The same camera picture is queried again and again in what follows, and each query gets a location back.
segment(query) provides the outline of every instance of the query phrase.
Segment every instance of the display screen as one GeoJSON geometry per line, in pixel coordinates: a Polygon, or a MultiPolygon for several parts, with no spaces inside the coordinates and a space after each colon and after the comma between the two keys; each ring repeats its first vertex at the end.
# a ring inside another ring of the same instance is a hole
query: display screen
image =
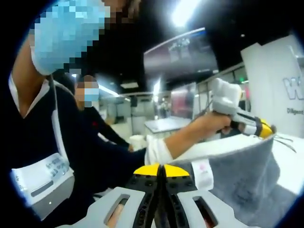
{"type": "Polygon", "coordinates": [[[171,92],[171,115],[192,119],[196,84],[182,86],[171,92]]]}
{"type": "Polygon", "coordinates": [[[172,79],[194,73],[217,73],[215,54],[201,28],[172,38],[144,53],[147,77],[172,79]]]}

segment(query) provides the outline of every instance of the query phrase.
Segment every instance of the white collar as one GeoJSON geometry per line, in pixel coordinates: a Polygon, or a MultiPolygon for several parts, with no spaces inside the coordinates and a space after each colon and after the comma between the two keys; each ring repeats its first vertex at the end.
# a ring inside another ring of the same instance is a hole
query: white collar
{"type": "MultiPolygon", "coordinates": [[[[10,93],[13,97],[13,100],[15,102],[15,105],[20,113],[20,107],[19,107],[19,101],[18,101],[18,91],[17,91],[17,88],[16,88],[16,85],[14,83],[14,80],[12,78],[12,76],[10,75],[9,76],[9,90],[10,90],[10,93]]],[[[43,81],[43,84],[41,86],[41,89],[38,93],[38,95],[35,97],[34,101],[32,102],[32,104],[30,105],[29,109],[28,109],[28,112],[27,114],[25,115],[25,117],[29,114],[29,112],[33,109],[33,107],[38,103],[38,101],[43,98],[43,96],[45,94],[47,94],[47,92],[49,91],[49,85],[48,85],[48,81],[45,79],[43,81]]]]}

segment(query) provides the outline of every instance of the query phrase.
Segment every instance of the black ceiling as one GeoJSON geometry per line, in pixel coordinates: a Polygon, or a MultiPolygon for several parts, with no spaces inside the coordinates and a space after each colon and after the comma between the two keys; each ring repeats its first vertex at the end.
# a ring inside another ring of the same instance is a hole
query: black ceiling
{"type": "MultiPolygon", "coordinates": [[[[242,61],[240,51],[245,47],[286,36],[292,29],[288,9],[278,5],[278,1],[272,4],[267,0],[201,0],[187,28],[178,30],[170,20],[178,1],[142,0],[136,23],[111,25],[81,59],[68,67],[81,67],[83,74],[98,73],[105,86],[118,93],[147,91],[144,51],[176,35],[205,27],[219,69],[223,70],[242,61]],[[119,86],[133,81],[139,88],[119,86]]],[[[176,81],[188,82],[185,78],[176,81]]]]}

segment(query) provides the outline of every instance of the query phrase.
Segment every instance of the yellow component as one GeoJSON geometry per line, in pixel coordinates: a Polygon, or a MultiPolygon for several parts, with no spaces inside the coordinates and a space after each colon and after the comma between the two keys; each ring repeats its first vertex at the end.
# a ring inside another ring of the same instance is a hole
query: yellow component
{"type": "Polygon", "coordinates": [[[261,119],[261,123],[262,123],[262,131],[260,134],[261,138],[265,139],[275,133],[272,131],[272,129],[265,120],[261,119]]]}
{"type": "Polygon", "coordinates": [[[189,173],[180,167],[173,165],[164,165],[167,177],[183,177],[189,176],[189,173]]]}
{"type": "Polygon", "coordinates": [[[135,170],[133,174],[157,176],[159,166],[158,163],[154,165],[145,165],[135,170]]]}

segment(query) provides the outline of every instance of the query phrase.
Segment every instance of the blue surgical mask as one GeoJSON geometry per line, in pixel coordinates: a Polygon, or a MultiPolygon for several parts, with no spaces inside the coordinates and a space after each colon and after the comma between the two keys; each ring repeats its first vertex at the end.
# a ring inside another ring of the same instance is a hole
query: blue surgical mask
{"type": "Polygon", "coordinates": [[[85,89],[85,101],[98,101],[99,89],[86,88],[85,89]]]}
{"type": "Polygon", "coordinates": [[[50,75],[63,69],[70,58],[81,57],[93,40],[98,40],[99,29],[104,29],[109,7],[100,0],[59,0],[50,7],[30,33],[35,34],[32,60],[37,71],[50,75]]]}

